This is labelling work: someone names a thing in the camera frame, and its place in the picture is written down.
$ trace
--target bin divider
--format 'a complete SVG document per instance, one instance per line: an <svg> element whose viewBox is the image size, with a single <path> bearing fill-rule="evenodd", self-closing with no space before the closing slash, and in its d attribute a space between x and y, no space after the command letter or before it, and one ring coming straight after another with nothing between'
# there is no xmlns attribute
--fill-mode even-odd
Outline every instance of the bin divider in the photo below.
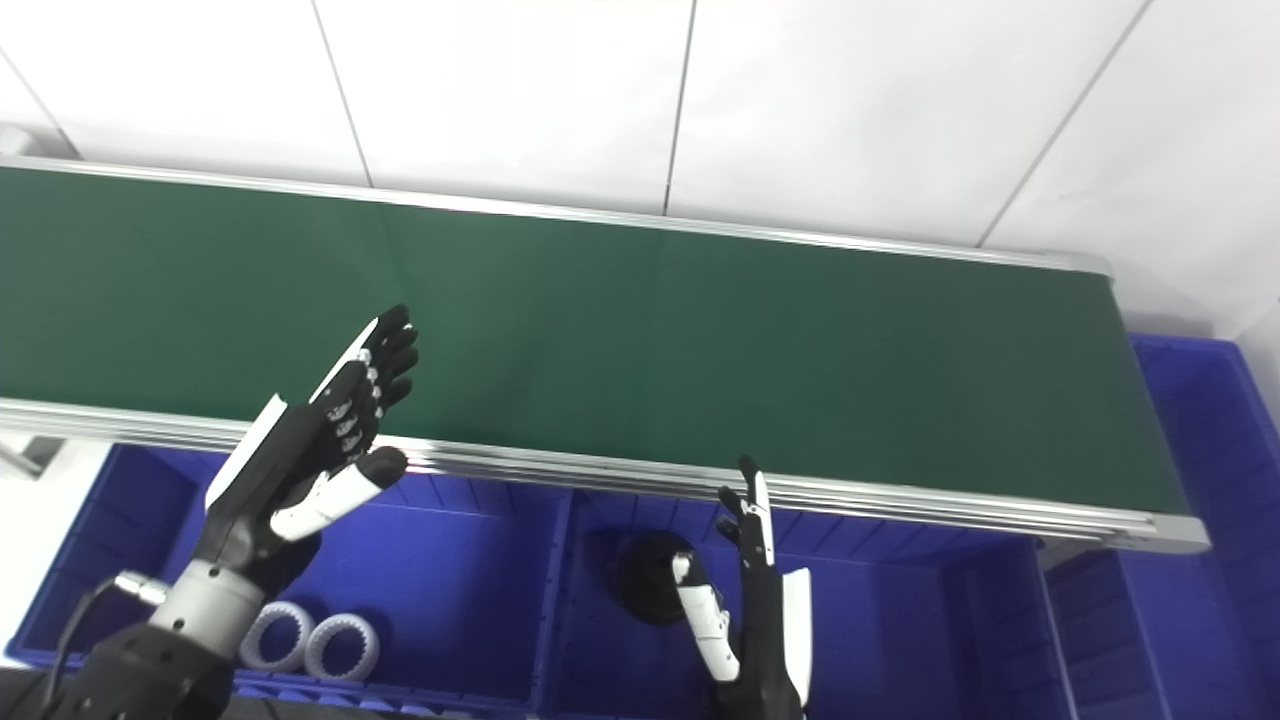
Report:
<svg viewBox="0 0 1280 720"><path fill-rule="evenodd" d="M559 606L561 585L564 583L564 561L570 548L568 529L573 518L577 491L566 491L556 515L556 528L552 530L550 559L547 561L547 584L543 588L543 609L538 628L538 646L534 651L534 676L530 683L527 708L541 712L547 703L547 692L556 673L556 623Z"/></svg>

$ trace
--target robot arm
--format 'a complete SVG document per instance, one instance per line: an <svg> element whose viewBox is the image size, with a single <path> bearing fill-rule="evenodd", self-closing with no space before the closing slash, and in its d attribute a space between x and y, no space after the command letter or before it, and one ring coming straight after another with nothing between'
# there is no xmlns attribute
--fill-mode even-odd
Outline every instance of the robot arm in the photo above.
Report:
<svg viewBox="0 0 1280 720"><path fill-rule="evenodd" d="M677 552L672 575L703 662L716 680L721 717L800 720L813 670L813 610L808 569L781 574L764 473L744 456L746 500L723 487L716 529L739 548L742 628L735 635L721 594L694 551Z"/></svg>
<svg viewBox="0 0 1280 720"><path fill-rule="evenodd" d="M173 587L136 574L100 585L136 589L156 605L151 619L95 646L61 692L55 666L44 701L15 716L218 717L237 647L262 605L310 564L319 530L404 474L403 454L370 447L383 414L411 389L403 374L417 363L416 337L408 310L393 307L369 323L306 405L273 397L210 486L200 538Z"/></svg>

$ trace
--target cable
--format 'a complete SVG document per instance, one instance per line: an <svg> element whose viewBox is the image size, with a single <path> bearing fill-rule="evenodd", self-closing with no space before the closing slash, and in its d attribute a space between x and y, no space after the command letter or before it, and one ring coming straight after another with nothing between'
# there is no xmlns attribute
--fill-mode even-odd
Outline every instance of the cable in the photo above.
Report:
<svg viewBox="0 0 1280 720"><path fill-rule="evenodd" d="M99 583L93 589L82 594L79 602L76 603L76 610L72 610L72 616L67 620L67 625L63 628L63 635L58 638L58 655L54 657L54 666L49 669L49 682L45 684L45 702L41 705L40 714L44 716L54 705L54 697L58 696L58 684L61 680L63 670L67 667L67 656L70 653L72 641L76 638L76 630L79 629L81 623L84 621L84 616L88 611L97 605L97 601L102 594L115 587L115 577L110 577L101 583Z"/></svg>

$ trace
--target white wall panel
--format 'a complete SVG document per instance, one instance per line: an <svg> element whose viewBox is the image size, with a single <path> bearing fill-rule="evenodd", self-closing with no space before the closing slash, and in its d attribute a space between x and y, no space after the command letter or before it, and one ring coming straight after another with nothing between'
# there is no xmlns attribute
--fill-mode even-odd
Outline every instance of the white wall panel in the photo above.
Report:
<svg viewBox="0 0 1280 720"><path fill-rule="evenodd" d="M689 0L321 0L374 184L660 211Z"/></svg>
<svg viewBox="0 0 1280 720"><path fill-rule="evenodd" d="M1280 4L1157 0L992 233L1102 255L1130 324L1280 295Z"/></svg>
<svg viewBox="0 0 1280 720"><path fill-rule="evenodd" d="M672 215L975 243L1137 0L701 0Z"/></svg>
<svg viewBox="0 0 1280 720"><path fill-rule="evenodd" d="M0 47L88 160L365 182L307 0L5 3Z"/></svg>
<svg viewBox="0 0 1280 720"><path fill-rule="evenodd" d="M1280 425L1280 304L1272 302L1261 318L1242 332L1240 346L1271 419Z"/></svg>
<svg viewBox="0 0 1280 720"><path fill-rule="evenodd" d="M40 104L27 91L14 69L0 54L0 126L12 126L29 132L45 155L68 158L70 149L58 133L58 128L40 109Z"/></svg>

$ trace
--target white wall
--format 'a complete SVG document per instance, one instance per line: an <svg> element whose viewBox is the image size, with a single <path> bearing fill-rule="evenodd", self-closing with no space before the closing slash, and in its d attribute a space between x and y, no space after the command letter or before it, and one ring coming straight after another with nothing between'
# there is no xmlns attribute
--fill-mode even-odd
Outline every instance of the white wall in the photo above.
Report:
<svg viewBox="0 0 1280 720"><path fill-rule="evenodd" d="M1271 420L1280 425L1280 302L1233 340L1240 346Z"/></svg>

